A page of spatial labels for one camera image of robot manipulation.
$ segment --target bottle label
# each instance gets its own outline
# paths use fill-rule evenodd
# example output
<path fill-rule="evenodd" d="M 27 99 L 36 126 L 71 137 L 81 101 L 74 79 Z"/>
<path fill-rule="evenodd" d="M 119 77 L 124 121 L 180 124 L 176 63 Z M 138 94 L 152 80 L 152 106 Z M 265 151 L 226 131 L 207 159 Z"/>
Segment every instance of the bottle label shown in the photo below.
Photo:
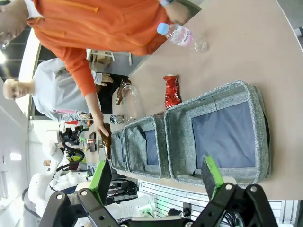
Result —
<path fill-rule="evenodd" d="M 179 46 L 189 46 L 191 42 L 193 41 L 193 33 L 186 27 L 184 29 L 184 37 L 180 43 L 177 45 Z"/>

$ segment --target blue bottle cap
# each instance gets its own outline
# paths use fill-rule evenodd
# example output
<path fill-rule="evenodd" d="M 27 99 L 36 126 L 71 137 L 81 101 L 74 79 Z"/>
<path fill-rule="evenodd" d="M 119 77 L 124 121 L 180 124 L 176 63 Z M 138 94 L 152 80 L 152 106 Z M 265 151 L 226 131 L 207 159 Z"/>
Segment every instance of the blue bottle cap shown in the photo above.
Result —
<path fill-rule="evenodd" d="M 166 23 L 160 23 L 158 25 L 157 32 L 161 35 L 166 35 L 169 32 L 169 25 Z"/>

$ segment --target white robot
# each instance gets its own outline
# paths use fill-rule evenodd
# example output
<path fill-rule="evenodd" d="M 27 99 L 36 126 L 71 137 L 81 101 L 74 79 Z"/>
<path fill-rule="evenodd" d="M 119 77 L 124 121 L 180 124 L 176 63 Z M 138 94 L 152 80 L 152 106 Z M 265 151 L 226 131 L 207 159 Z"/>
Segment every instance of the white robot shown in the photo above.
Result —
<path fill-rule="evenodd" d="M 36 205 L 36 213 L 41 217 L 50 196 L 54 192 L 91 180 L 91 177 L 87 177 L 86 172 L 69 172 L 62 175 L 62 170 L 56 171 L 58 167 L 69 163 L 69 161 L 58 149 L 55 142 L 48 141 L 44 143 L 42 151 L 51 160 L 51 164 L 45 173 L 34 174 L 28 187 L 28 198 Z"/>
<path fill-rule="evenodd" d="M 28 187 L 28 198 L 35 204 L 36 213 L 41 217 L 53 193 L 76 185 L 76 191 L 78 191 L 81 188 L 88 187 L 92 179 L 92 177 L 87 177 L 86 172 L 69 172 L 65 175 L 62 175 L 62 170 L 57 172 L 58 167 L 67 164 L 69 161 L 54 141 L 44 143 L 42 151 L 51 160 L 51 164 L 45 173 L 34 174 Z M 140 198 L 108 205 L 107 210 L 117 220 L 127 217 L 141 217 L 142 209 L 146 208 L 150 210 L 150 213 L 154 213 L 153 197 L 140 193 L 138 193 L 138 197 Z M 75 227 L 81 227 L 89 223 L 88 218 L 79 218 Z"/>

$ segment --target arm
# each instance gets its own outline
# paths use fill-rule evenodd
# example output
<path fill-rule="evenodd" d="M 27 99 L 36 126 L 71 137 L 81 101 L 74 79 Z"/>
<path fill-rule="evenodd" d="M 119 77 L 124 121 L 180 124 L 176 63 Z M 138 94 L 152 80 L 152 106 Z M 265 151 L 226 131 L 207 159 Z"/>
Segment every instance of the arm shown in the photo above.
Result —
<path fill-rule="evenodd" d="M 56 122 L 60 122 L 61 120 L 64 120 L 65 122 L 81 120 L 81 117 L 79 116 L 79 112 L 61 114 L 53 110 L 48 111 L 43 109 L 38 111 Z"/>
<path fill-rule="evenodd" d="M 96 88 L 89 68 L 89 61 L 86 59 L 86 50 L 80 48 L 43 45 L 52 50 L 57 57 L 64 61 L 66 69 L 70 74 L 72 74 L 79 90 L 85 97 L 87 105 L 91 111 L 91 115 L 93 116 L 96 130 L 99 133 L 103 132 L 108 136 L 109 134 L 104 128 L 103 113 L 98 105 Z"/>
<path fill-rule="evenodd" d="M 190 18 L 189 9 L 176 0 L 158 0 L 174 23 L 185 24 Z"/>

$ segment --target ceiling light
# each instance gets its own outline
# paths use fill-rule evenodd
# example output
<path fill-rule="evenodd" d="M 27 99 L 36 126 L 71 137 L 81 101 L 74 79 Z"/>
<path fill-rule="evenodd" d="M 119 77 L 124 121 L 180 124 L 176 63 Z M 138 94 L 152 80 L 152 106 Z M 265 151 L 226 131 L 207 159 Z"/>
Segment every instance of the ceiling light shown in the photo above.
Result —
<path fill-rule="evenodd" d="M 10 154 L 10 159 L 12 161 L 21 161 L 22 156 L 20 154 L 18 154 L 18 153 L 11 153 Z"/>
<path fill-rule="evenodd" d="M 5 55 L 2 53 L 2 51 L 0 50 L 0 64 L 3 64 L 6 61 L 6 57 Z"/>

